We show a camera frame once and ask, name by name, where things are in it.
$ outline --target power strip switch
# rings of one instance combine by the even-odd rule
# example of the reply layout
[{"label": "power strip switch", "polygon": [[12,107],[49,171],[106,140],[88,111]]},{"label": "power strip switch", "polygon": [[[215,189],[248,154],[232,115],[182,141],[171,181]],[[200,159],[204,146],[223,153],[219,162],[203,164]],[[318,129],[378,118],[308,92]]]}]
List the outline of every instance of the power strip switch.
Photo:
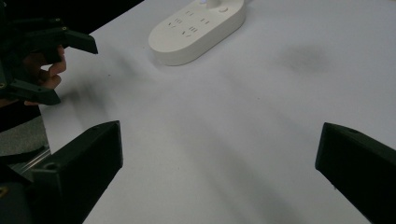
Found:
[{"label": "power strip switch", "polygon": [[237,30],[245,17],[244,0],[195,0],[154,27],[148,44],[160,63],[182,65]]}]

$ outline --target white table surface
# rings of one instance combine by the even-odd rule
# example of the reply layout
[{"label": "white table surface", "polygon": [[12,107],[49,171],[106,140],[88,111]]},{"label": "white table surface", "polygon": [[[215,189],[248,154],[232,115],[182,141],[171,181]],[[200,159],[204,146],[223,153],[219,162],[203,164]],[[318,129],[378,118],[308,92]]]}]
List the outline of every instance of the white table surface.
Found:
[{"label": "white table surface", "polygon": [[191,1],[145,0],[66,49],[52,151],[119,120],[124,165],[84,224],[357,224],[315,169],[324,122],[396,148],[396,2],[249,0],[197,60],[159,64],[152,28]]}]

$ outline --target power outlet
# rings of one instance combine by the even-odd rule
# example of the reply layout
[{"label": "power outlet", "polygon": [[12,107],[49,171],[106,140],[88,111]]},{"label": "power outlet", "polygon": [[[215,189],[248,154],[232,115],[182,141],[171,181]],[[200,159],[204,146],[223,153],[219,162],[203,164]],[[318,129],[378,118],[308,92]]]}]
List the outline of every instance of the power outlet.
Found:
[{"label": "power outlet", "polygon": [[189,63],[237,30],[245,17],[244,0],[195,0],[160,22],[148,44],[162,64]]}]

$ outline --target white power strip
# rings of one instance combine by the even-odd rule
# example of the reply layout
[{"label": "white power strip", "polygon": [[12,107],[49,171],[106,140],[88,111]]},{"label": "white power strip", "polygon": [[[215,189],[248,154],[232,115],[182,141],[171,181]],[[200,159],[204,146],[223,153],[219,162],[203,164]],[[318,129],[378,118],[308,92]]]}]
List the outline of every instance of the white power strip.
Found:
[{"label": "white power strip", "polygon": [[160,22],[148,44],[162,64],[189,63],[237,30],[245,17],[244,0],[195,0]]}]

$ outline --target human hand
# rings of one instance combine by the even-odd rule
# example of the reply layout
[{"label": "human hand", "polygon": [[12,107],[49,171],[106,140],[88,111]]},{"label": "human hand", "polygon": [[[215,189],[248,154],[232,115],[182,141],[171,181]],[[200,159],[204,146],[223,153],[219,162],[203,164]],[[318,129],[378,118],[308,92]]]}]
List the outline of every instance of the human hand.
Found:
[{"label": "human hand", "polygon": [[[52,64],[48,70],[41,67],[49,65],[42,53],[31,53],[24,60],[23,64],[27,72],[34,77],[36,84],[48,89],[55,89],[61,83],[61,77],[58,75],[66,70],[66,60],[64,58],[64,47],[61,45],[57,48],[61,61]],[[26,105],[39,105],[36,102],[24,102]]]}]

